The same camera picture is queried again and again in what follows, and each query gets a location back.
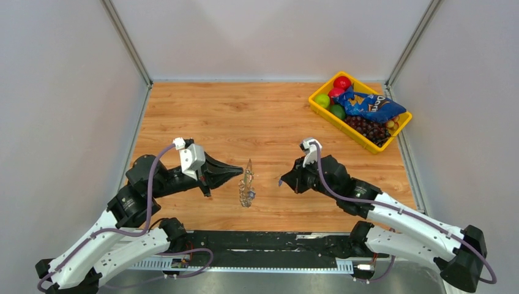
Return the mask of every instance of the green apple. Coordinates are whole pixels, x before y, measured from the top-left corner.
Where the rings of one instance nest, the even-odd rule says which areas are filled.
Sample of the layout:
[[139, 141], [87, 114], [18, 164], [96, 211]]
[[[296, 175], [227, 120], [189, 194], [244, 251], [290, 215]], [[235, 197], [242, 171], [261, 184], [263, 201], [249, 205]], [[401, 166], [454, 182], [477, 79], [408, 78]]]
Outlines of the green apple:
[[326, 94], [319, 94], [315, 96], [315, 99], [313, 99], [315, 103], [319, 104], [324, 109], [328, 109], [330, 106], [330, 97]]

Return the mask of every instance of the metal frame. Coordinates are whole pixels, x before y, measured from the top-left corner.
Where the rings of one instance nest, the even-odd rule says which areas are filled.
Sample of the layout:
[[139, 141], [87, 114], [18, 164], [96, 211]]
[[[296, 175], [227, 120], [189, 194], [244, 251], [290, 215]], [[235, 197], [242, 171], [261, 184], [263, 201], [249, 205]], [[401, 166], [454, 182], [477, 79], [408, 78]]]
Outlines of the metal frame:
[[135, 145], [137, 144], [137, 138], [139, 137], [139, 131], [141, 129], [141, 125], [143, 124], [144, 114], [146, 112], [147, 103], [149, 102], [149, 96], [151, 95], [152, 89], [153, 89], [153, 85], [150, 85], [147, 89], [146, 98], [144, 98], [144, 103], [143, 103], [143, 106], [139, 113], [139, 119], [137, 120], [137, 124], [135, 126], [135, 131], [133, 132], [132, 143], [130, 145], [130, 150], [128, 150], [128, 157], [126, 158], [126, 162], [124, 163], [124, 166], [122, 167], [122, 170], [121, 170], [121, 180], [119, 181], [119, 185], [118, 185], [117, 189], [115, 190], [114, 194], [116, 194], [117, 191], [120, 188], [122, 188], [126, 183], [126, 174], [125, 173], [126, 173], [126, 170], [128, 169], [128, 167], [132, 164], [133, 151], [135, 150]]
[[[172, 268], [172, 259], [175, 256], [152, 256], [134, 264], [128, 270], [145, 271], [196, 271], [201, 266], [190, 266], [188, 268]], [[336, 259], [336, 268], [251, 268], [231, 266], [211, 266], [206, 271], [224, 273], [291, 273], [291, 274], [353, 274], [353, 262], [350, 260]]]
[[121, 37], [122, 43], [126, 47], [126, 50], [128, 50], [128, 54], [133, 60], [133, 63], [135, 63], [135, 66], [139, 70], [139, 73], [141, 74], [144, 82], [148, 86], [148, 88], [151, 88], [153, 85], [153, 81], [151, 80], [151, 77], [149, 76], [143, 61], [141, 60], [139, 54], [137, 53], [137, 50], [135, 49], [135, 46], [133, 46], [132, 40], [130, 39], [130, 36], [128, 36], [128, 32], [124, 28], [124, 25], [122, 24], [121, 18], [119, 18], [119, 14], [117, 13], [117, 10], [115, 9], [114, 4], [111, 0], [100, 0], [101, 4], [103, 4], [106, 13], [108, 14], [110, 20], [112, 21], [112, 24], [114, 25], [115, 30], [119, 34], [119, 37]]
[[438, 7], [443, 2], [443, 0], [431, 0], [431, 3], [429, 3], [429, 6], [425, 10], [424, 15], [420, 19], [420, 22], [418, 23], [418, 26], [414, 30], [411, 39], [407, 43], [404, 51], [400, 55], [400, 58], [398, 59], [397, 63], [395, 64], [395, 67], [393, 68], [393, 71], [389, 75], [389, 78], [386, 81], [386, 86], [391, 87], [395, 83], [396, 79], [398, 78], [398, 75], [400, 74], [405, 62], [413, 52], [413, 49], [418, 43], [418, 40], [420, 37], [422, 37], [422, 34], [425, 31], [425, 28], [429, 24], [430, 20], [433, 18], [434, 14], [438, 10]]
[[[151, 89], [153, 85], [153, 80], [149, 76], [144, 63], [142, 62], [137, 50], [135, 49], [124, 25], [122, 24], [121, 19], [119, 18], [119, 15], [117, 13], [117, 10], [112, 2], [112, 0], [100, 0], [100, 2], [103, 4], [108, 16], [110, 17], [114, 28], [117, 30], [119, 37], [121, 38], [123, 44], [125, 45], [132, 61], [134, 62], [136, 68], [138, 69], [139, 73], [141, 74], [144, 82], [148, 86], [148, 91], [146, 94], [146, 99], [144, 101], [143, 107], [141, 109], [140, 117], [137, 122], [136, 128], [135, 128], [135, 135], [132, 140], [132, 145], [130, 147], [129, 156], [127, 159], [127, 162], [125, 163], [124, 170], [129, 166], [130, 161], [132, 159], [132, 153], [135, 149], [136, 140], [139, 134], [139, 130], [143, 121], [144, 113], [146, 111], [146, 106], [149, 100], [149, 96], [151, 94]], [[424, 15], [420, 19], [419, 24], [417, 25], [417, 28], [413, 32], [408, 44], [406, 45], [405, 49], [403, 50], [400, 58], [398, 59], [397, 63], [395, 64], [393, 70], [391, 71], [391, 74], [389, 75], [389, 78], [386, 81], [381, 81], [382, 83], [385, 83], [386, 88], [384, 89], [385, 95], [389, 96], [390, 98], [394, 98], [392, 93], [392, 86], [396, 82], [403, 66], [405, 65], [406, 61], [408, 60], [409, 56], [413, 52], [413, 49], [415, 48], [416, 44], [418, 43], [419, 39], [421, 38], [423, 32], [425, 31], [426, 27], [428, 26], [430, 20], [436, 13], [437, 9], [441, 5], [443, 0], [431, 0], [429, 3], [429, 6], [427, 7], [426, 11], [424, 12]], [[411, 190], [413, 193], [413, 197], [415, 200], [415, 203], [417, 205], [417, 211], [421, 213], [427, 214], [425, 210], [425, 203], [424, 203], [424, 197], [422, 194], [422, 189], [420, 188], [420, 181], [418, 179], [418, 176], [416, 174], [416, 169], [414, 167], [414, 160], [413, 155], [411, 154], [409, 150], [409, 146], [406, 140], [406, 132], [403, 130], [400, 135], [397, 137], [398, 145], [400, 147], [400, 153], [403, 159], [403, 163], [405, 165], [409, 183], [411, 185]], [[124, 184], [125, 176], [124, 171], [122, 172], [121, 176], [121, 185]], [[165, 259], [171, 260], [171, 257], [163, 258], [163, 257], [149, 257], [144, 259], [143, 261], [137, 263], [130, 269], [134, 270], [171, 270], [170, 265], [168, 265], [168, 261]], [[350, 273], [349, 271], [353, 272], [353, 264], [351, 261], [346, 260], [337, 260], [337, 269], [332, 270], [323, 270], [323, 269], [316, 269], [315, 271], [309, 270], [309, 269], [295, 269], [295, 268], [287, 268], [287, 269], [267, 269], [267, 268], [209, 268], [208, 271], [237, 271], [237, 272], [283, 272], [283, 273]]]
[[[431, 0], [429, 3], [429, 6], [424, 12], [424, 15], [420, 19], [420, 22], [416, 26], [416, 29], [414, 30], [409, 42], [407, 43], [404, 51], [400, 55], [400, 58], [398, 59], [397, 63], [395, 64], [395, 67], [391, 71], [391, 74], [389, 75], [389, 78], [386, 81], [386, 88], [384, 89], [385, 95], [389, 96], [392, 100], [394, 99], [394, 95], [392, 92], [392, 87], [397, 81], [398, 76], [400, 75], [400, 72], [402, 71], [402, 68], [406, 64], [407, 60], [411, 56], [416, 44], [422, 37], [424, 31], [426, 30], [427, 26], [429, 25], [431, 19], [434, 17], [435, 13], [438, 11], [438, 8], [443, 3], [443, 0]], [[407, 139], [406, 139], [406, 130], [402, 130], [400, 134], [397, 136], [398, 140], [398, 146], [400, 147], [400, 154], [402, 156], [402, 161], [404, 163], [405, 169], [407, 171], [409, 184], [411, 185], [411, 191], [413, 193], [414, 201], [417, 206], [417, 210], [427, 214], [426, 210], [426, 204], [424, 200], [424, 193], [422, 192], [422, 189], [420, 187], [420, 179], [416, 173], [416, 168], [413, 164], [414, 158], [413, 154], [409, 148]]]
[[[390, 88], [386, 87], [384, 89], [384, 95], [391, 98], [392, 100], [395, 100]], [[409, 185], [411, 186], [411, 193], [413, 195], [414, 202], [416, 203], [416, 210], [420, 213], [427, 214], [427, 210], [425, 209], [424, 195], [422, 193], [422, 189], [420, 188], [420, 181], [418, 179], [416, 169], [414, 168], [413, 164], [414, 159], [411, 154], [411, 150], [409, 149], [409, 145], [407, 144], [405, 134], [406, 130], [403, 129], [397, 136], [400, 155], [402, 156], [402, 161], [404, 163], [404, 167], [407, 173]]]

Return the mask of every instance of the doritos bag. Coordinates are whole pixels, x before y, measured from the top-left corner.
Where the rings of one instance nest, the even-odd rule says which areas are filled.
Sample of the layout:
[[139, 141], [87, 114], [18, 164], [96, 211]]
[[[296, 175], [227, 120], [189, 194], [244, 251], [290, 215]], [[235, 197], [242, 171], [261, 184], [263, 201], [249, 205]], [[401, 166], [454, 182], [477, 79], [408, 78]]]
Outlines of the doritos bag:
[[386, 96], [354, 92], [353, 86], [337, 96], [334, 102], [342, 105], [347, 115], [358, 115], [380, 124], [407, 111]]

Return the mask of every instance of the red apple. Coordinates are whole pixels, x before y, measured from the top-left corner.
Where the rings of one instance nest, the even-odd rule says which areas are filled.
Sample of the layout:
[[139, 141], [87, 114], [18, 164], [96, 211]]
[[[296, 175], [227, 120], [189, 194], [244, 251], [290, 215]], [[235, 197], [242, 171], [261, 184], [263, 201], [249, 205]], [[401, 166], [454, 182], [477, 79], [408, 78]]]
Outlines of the red apple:
[[334, 81], [334, 88], [348, 89], [351, 86], [351, 81], [346, 77], [338, 77]]
[[333, 88], [328, 92], [328, 97], [335, 98], [340, 94], [344, 93], [344, 89], [342, 88]]

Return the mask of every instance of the green lime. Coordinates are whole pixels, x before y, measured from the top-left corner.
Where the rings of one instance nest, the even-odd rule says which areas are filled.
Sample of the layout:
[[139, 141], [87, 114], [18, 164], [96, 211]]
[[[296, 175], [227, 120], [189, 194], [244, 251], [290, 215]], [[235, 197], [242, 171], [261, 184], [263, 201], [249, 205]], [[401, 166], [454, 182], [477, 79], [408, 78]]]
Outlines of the green lime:
[[330, 107], [330, 112], [342, 121], [346, 118], [346, 112], [344, 111], [344, 107], [342, 105], [332, 105]]

